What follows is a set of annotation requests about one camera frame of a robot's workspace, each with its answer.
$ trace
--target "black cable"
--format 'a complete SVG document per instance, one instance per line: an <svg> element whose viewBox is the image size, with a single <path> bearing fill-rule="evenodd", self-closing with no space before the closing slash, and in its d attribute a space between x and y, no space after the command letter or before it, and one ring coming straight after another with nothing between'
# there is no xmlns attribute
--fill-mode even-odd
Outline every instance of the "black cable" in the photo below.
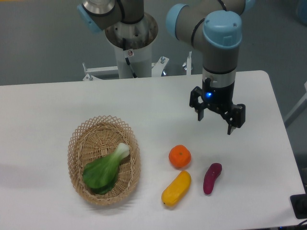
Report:
<svg viewBox="0 0 307 230"><path fill-rule="evenodd" d="M307 219L305 219L304 221L300 222L300 223L298 224L298 226L302 226L302 225L305 224L306 222L307 222Z"/></svg>
<svg viewBox="0 0 307 230"><path fill-rule="evenodd" d="M126 49L126 41L127 40L125 38L123 38L123 51L127 50ZM125 58L125 61L126 61L127 65L129 66L129 68L131 70L133 78L138 78L138 76L136 75L136 73L135 73L135 71L134 71L134 69L133 69L133 67L132 67L128 57Z"/></svg>

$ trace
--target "orange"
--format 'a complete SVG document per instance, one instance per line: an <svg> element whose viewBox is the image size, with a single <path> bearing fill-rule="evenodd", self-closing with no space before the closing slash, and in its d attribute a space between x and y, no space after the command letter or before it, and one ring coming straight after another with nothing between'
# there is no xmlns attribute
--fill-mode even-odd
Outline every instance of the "orange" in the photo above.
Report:
<svg viewBox="0 0 307 230"><path fill-rule="evenodd" d="M183 145L176 145L168 155L169 161L175 168L183 168L191 161L190 151Z"/></svg>

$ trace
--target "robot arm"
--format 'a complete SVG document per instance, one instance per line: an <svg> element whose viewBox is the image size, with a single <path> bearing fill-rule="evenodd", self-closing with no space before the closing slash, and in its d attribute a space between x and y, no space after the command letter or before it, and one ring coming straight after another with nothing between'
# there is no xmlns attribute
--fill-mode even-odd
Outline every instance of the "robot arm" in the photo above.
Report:
<svg viewBox="0 0 307 230"><path fill-rule="evenodd" d="M144 12L143 0L85 0L77 9L92 32L105 31L119 78L151 77L158 25Z"/></svg>
<svg viewBox="0 0 307 230"><path fill-rule="evenodd" d="M245 105L233 104L232 97L242 41L239 14L254 3L255 0L202 0L195 7L177 4L166 17L169 33L203 55L202 89L192 90L190 107L195 108L199 121L206 108L220 114L228 123L229 135L245 122Z"/></svg>

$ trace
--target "cable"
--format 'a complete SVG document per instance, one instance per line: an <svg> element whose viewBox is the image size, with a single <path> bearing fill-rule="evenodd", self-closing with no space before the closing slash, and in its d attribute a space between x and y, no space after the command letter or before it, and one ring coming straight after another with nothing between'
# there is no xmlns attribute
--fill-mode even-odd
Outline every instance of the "cable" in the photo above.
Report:
<svg viewBox="0 0 307 230"><path fill-rule="evenodd" d="M302 225L305 224L306 222L307 222L307 219L305 219L304 221L300 222L300 223L298 224L298 226L302 226Z"/></svg>

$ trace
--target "white table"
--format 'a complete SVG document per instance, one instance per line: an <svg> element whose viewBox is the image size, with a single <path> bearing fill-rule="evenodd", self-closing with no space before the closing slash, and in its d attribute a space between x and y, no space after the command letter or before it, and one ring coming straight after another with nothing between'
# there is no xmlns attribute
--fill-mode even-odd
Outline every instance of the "white table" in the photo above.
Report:
<svg viewBox="0 0 307 230"><path fill-rule="evenodd" d="M268 75L237 74L234 102L247 107L241 129L189 107L201 76L48 83L0 87L1 230L238 230L294 225L290 195L304 193ZM129 123L138 139L142 172L120 204L96 207L74 191L67 166L75 128L99 115ZM169 210L161 193L178 175L170 149L192 153L192 184ZM202 183L223 166L211 196Z"/></svg>

